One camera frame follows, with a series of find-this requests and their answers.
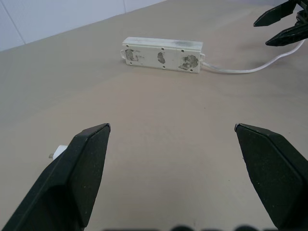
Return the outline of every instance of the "white cable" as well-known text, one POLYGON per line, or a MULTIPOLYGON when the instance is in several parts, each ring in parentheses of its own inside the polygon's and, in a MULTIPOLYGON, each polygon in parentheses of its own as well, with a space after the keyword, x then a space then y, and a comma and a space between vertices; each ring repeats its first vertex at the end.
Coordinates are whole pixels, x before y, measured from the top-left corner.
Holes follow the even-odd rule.
POLYGON ((298 43, 298 45, 291 51, 287 52, 287 53, 284 53, 284 54, 280 54, 278 56, 276 56, 275 58, 273 58, 271 61, 269 61, 268 63, 260 66, 260 67, 257 67, 255 69, 251 69, 251 70, 228 70, 228 69, 221 69, 220 67, 217 67, 217 66, 213 66, 211 64, 208 64, 206 62, 202 62, 202 65, 203 66, 206 66, 210 69, 214 69, 218 72, 222 72, 222 73, 233 73, 233 74, 247 74, 247 73, 253 73, 253 72, 256 72, 256 71, 259 71, 259 70, 262 70, 263 68, 271 65, 273 62, 277 61, 278 59, 282 58, 282 57, 285 57, 285 56, 288 56, 290 54, 293 54, 295 51, 297 51, 302 45, 303 43, 305 42, 305 39, 300 41, 298 43))

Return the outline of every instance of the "table surface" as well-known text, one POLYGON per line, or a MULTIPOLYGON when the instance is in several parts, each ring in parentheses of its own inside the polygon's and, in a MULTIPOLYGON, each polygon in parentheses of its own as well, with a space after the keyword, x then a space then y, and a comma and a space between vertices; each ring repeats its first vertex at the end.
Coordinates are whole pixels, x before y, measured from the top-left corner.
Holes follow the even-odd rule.
POLYGON ((128 36, 195 40, 212 64, 254 68, 294 47, 265 45, 295 23, 254 28, 268 8, 168 0, 1 52, 0 227, 48 155, 101 123, 112 132, 87 231, 274 227, 233 128, 268 128, 308 155, 307 44, 248 75, 127 66, 119 53, 128 36))

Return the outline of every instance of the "power strip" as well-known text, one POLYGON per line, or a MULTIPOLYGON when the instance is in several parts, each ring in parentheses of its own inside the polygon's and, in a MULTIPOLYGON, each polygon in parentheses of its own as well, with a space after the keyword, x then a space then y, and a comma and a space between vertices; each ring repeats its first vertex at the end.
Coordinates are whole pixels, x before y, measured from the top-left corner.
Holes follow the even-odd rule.
POLYGON ((203 43, 195 41, 128 37, 121 56, 127 65, 199 73, 203 43))

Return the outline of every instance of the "white power strip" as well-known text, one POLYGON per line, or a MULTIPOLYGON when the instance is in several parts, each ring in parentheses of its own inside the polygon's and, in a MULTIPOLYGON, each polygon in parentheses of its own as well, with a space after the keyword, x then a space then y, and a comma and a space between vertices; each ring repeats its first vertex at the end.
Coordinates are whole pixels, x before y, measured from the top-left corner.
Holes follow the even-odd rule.
POLYGON ((127 65, 199 73, 203 61, 202 42, 128 37, 123 46, 127 65))

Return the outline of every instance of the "white wall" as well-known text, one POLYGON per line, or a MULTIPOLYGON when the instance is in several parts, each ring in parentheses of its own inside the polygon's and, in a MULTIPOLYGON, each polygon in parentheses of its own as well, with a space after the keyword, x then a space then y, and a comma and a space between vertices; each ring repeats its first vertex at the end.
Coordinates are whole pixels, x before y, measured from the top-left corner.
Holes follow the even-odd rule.
POLYGON ((164 0, 0 0, 0 51, 164 0))
POLYGON ((10 16, 0 2, 0 51, 23 44, 24 42, 18 34, 10 16))

